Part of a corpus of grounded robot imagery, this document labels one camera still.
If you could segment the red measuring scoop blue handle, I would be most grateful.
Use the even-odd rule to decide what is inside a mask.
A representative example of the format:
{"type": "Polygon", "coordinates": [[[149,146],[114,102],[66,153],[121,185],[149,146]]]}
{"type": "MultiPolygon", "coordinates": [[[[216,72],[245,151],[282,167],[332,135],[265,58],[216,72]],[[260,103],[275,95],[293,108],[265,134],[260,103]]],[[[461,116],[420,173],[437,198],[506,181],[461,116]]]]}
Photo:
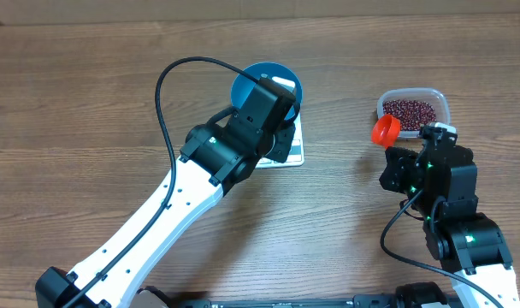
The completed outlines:
{"type": "Polygon", "coordinates": [[[399,119],[393,115],[384,115],[374,125],[371,132],[371,141],[387,149],[394,145],[400,131],[399,119]]]}

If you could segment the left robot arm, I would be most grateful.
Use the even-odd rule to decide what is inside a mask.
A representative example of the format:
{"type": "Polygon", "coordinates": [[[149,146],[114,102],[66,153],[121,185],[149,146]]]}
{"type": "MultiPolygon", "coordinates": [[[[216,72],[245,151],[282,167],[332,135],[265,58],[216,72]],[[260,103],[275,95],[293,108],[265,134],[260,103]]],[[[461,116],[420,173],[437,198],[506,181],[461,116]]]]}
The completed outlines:
{"type": "Polygon", "coordinates": [[[169,248],[261,160],[292,160],[301,85],[290,74],[255,81],[240,105],[188,133],[163,182],[106,243],[69,272],[51,267],[40,276],[38,306],[130,306],[169,248]]]}

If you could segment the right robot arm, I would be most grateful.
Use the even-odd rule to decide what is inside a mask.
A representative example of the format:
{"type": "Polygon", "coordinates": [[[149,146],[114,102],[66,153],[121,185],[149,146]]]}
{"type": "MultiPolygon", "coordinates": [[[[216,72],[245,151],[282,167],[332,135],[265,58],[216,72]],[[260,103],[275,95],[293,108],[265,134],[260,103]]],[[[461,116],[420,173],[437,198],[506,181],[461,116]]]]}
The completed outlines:
{"type": "Polygon", "coordinates": [[[383,189],[403,193],[403,215],[416,210],[426,246],[439,267],[397,253],[391,256],[449,278],[458,296],[447,298],[434,283],[398,287],[396,303],[405,307],[518,307],[517,276],[503,232],[477,209],[477,167],[471,149],[458,145],[454,127],[432,122],[421,127],[422,150],[388,146],[383,189]]]}

